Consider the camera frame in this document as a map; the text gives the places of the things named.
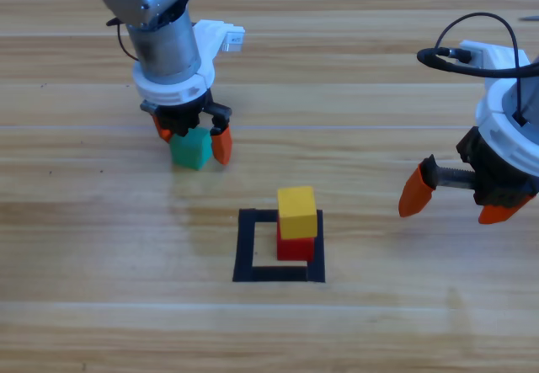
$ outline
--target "teal block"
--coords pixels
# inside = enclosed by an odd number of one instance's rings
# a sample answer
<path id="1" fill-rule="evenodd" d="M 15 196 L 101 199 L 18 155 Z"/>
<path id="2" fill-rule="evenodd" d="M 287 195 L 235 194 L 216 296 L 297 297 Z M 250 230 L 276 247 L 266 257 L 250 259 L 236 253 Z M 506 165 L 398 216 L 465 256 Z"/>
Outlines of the teal block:
<path id="1" fill-rule="evenodd" d="M 174 135 L 168 145 L 173 163 L 186 168 L 202 169 L 212 155 L 210 131 L 202 127 L 190 129 L 185 137 Z"/>

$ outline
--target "block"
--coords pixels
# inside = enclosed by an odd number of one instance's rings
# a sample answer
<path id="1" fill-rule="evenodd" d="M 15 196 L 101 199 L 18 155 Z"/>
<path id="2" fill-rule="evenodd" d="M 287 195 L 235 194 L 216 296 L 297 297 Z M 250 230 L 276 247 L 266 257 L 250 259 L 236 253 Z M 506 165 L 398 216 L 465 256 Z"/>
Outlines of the block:
<path id="1" fill-rule="evenodd" d="M 202 127 L 189 129 L 185 137 L 174 135 L 168 144 L 173 163 L 182 167 L 202 169 L 211 157 L 210 131 Z"/>
<path id="2" fill-rule="evenodd" d="M 318 235 L 317 206 L 311 186 L 279 189 L 277 202 L 283 240 Z"/>
<path id="3" fill-rule="evenodd" d="M 280 235 L 280 223 L 277 221 L 277 259 L 280 261 L 314 260 L 314 237 L 283 240 Z"/>

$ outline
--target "black square outline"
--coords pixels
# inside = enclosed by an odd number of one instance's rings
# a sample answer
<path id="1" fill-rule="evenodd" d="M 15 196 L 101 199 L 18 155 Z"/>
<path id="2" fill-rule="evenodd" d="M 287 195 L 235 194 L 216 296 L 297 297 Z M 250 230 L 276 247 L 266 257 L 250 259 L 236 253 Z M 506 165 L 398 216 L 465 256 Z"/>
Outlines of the black square outline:
<path id="1" fill-rule="evenodd" d="M 326 283 L 323 249 L 323 212 L 317 211 L 318 235 L 314 239 L 314 259 L 307 266 L 253 266 L 256 223 L 277 223 L 277 210 L 240 209 L 237 219 L 236 264 L 233 282 L 314 282 Z"/>

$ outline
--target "wooden table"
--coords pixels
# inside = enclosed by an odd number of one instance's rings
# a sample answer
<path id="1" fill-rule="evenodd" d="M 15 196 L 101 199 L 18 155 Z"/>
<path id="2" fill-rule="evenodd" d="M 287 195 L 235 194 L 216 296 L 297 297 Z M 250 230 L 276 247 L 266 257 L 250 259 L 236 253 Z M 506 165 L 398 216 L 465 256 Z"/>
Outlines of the wooden table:
<path id="1" fill-rule="evenodd" d="M 100 0 L 0 0 L 0 371 L 538 372 L 537 203 L 498 226 L 456 189 L 397 210 L 424 157 L 461 166 L 483 94 L 415 53 L 488 10 L 535 56 L 517 19 L 537 1 L 192 0 L 248 31 L 216 61 L 232 163 L 195 172 L 139 110 Z M 492 19 L 462 39 L 510 41 Z M 324 210 L 327 284 L 232 283 L 238 210 L 298 184 Z M 256 264 L 274 241 L 257 231 Z"/>

